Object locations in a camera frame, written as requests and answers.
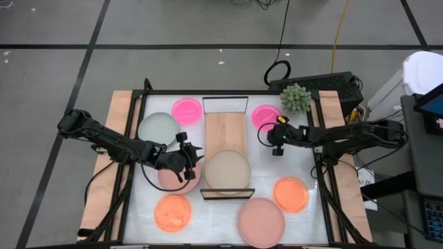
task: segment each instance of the succulent plant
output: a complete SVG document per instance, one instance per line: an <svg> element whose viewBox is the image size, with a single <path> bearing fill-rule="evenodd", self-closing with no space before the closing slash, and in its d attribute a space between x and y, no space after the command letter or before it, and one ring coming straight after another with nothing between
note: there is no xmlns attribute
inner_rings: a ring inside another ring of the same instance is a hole
<svg viewBox="0 0 443 249"><path fill-rule="evenodd" d="M288 86L283 90L280 100L282 100L283 109L290 114L307 112L311 109L311 92L298 84Z"/></svg>

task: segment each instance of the petri dish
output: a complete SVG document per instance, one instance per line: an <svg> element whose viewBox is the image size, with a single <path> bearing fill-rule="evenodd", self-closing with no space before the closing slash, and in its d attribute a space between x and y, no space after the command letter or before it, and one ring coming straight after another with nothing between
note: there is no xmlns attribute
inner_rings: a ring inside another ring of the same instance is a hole
<svg viewBox="0 0 443 249"><path fill-rule="evenodd" d="M283 177L273 189L274 200L286 212L301 212L309 204L309 190L295 177Z"/></svg>
<svg viewBox="0 0 443 249"><path fill-rule="evenodd" d="M272 122L277 122L277 116L282 115L282 112L275 106L270 104L262 104L254 109L252 112L252 122L255 128L259 129L262 125ZM274 125L265 125L260 131L269 131Z"/></svg>
<svg viewBox="0 0 443 249"><path fill-rule="evenodd" d="M168 113L153 113L142 120L138 137L159 144L171 145L179 132L177 121Z"/></svg>
<svg viewBox="0 0 443 249"><path fill-rule="evenodd" d="M160 199L154 211L155 224L165 232L178 232L188 224L191 207L186 197L169 194Z"/></svg>
<svg viewBox="0 0 443 249"><path fill-rule="evenodd" d="M193 125L200 120L203 113L201 104L193 98L182 98L172 106L172 115L179 125Z"/></svg>
<svg viewBox="0 0 443 249"><path fill-rule="evenodd" d="M205 177L214 189L240 189L249 184L251 167L240 151L223 149L214 154L205 165ZM220 192L236 194L238 192Z"/></svg>
<svg viewBox="0 0 443 249"><path fill-rule="evenodd" d="M238 213L237 227L243 240L256 248L275 246L284 234L280 208L266 198L249 199Z"/></svg>
<svg viewBox="0 0 443 249"><path fill-rule="evenodd" d="M179 191L171 192L174 194L186 194L192 189L194 189L195 186L199 184L200 177L201 177L201 166L200 163L197 163L195 165L195 168L192 169L195 172L195 179L192 179L185 188ZM159 182L161 187L167 189L167 190L176 190L180 188L181 186L185 185L188 180L185 180L185 176L183 173L180 173L180 176L183 179L183 182L180 183L179 179L175 175L174 172L168 170L168 169L160 169L157 173L157 176L159 178Z"/></svg>

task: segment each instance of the pink petri dish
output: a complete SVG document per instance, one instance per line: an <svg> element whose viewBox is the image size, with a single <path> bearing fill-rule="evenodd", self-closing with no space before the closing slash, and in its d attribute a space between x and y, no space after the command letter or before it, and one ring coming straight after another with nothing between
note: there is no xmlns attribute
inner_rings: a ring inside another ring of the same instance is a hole
<svg viewBox="0 0 443 249"><path fill-rule="evenodd" d="M284 234L284 216L280 208L266 198L249 199L237 218L243 240L256 248L275 246Z"/></svg>
<svg viewBox="0 0 443 249"><path fill-rule="evenodd" d="M262 104L254 109L252 112L252 122L255 128L259 129L263 124L276 123L277 116L281 116L282 112L275 106L270 104ZM269 131L274 126L272 124L265 125L260 131Z"/></svg>
<svg viewBox="0 0 443 249"><path fill-rule="evenodd" d="M189 182L189 184L187 184L186 187L183 188L182 190L171 192L171 194L186 194L199 184L200 177L201 177L200 163L197 163L197 165L195 166L195 168L193 170L195 172L195 179L192 179ZM157 177L159 178L159 182L160 182L161 187L163 187L167 190L175 190L175 189L178 189L181 186L185 185L185 183L188 180L185 180L185 176L183 175L183 172L180 173L180 176L183 179L182 183L179 182L179 179L174 174L174 172L172 172L168 169L160 169L157 173Z"/></svg>
<svg viewBox="0 0 443 249"><path fill-rule="evenodd" d="M172 106L172 115L181 126L194 125L202 113L200 102L193 98L182 98Z"/></svg>

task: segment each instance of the yellow cable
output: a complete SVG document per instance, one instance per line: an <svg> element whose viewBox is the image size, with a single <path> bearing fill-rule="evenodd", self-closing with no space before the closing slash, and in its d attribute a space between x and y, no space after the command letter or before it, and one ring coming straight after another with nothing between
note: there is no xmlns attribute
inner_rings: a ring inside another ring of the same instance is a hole
<svg viewBox="0 0 443 249"><path fill-rule="evenodd" d="M345 19L347 6L349 5L350 0L346 0L345 9L343 10L343 14L341 14L340 18L340 24L337 28L337 33L335 34L335 41L334 41L334 48L332 49L332 65L331 65L331 73L334 72L334 62L335 62L335 47L337 46L337 40L338 40L338 34L340 34L341 24L343 23L343 20Z"/></svg>

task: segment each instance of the orange petri dish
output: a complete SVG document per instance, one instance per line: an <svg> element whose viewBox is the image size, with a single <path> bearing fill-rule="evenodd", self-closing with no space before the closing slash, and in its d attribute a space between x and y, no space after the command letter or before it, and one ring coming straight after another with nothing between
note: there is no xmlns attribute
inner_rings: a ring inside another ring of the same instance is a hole
<svg viewBox="0 0 443 249"><path fill-rule="evenodd" d="M189 201L184 196L170 194L157 203L154 211L155 224L165 232L178 232L191 217Z"/></svg>
<svg viewBox="0 0 443 249"><path fill-rule="evenodd" d="M283 177L273 190L274 200L286 212L303 211L309 204L309 190L294 177Z"/></svg>

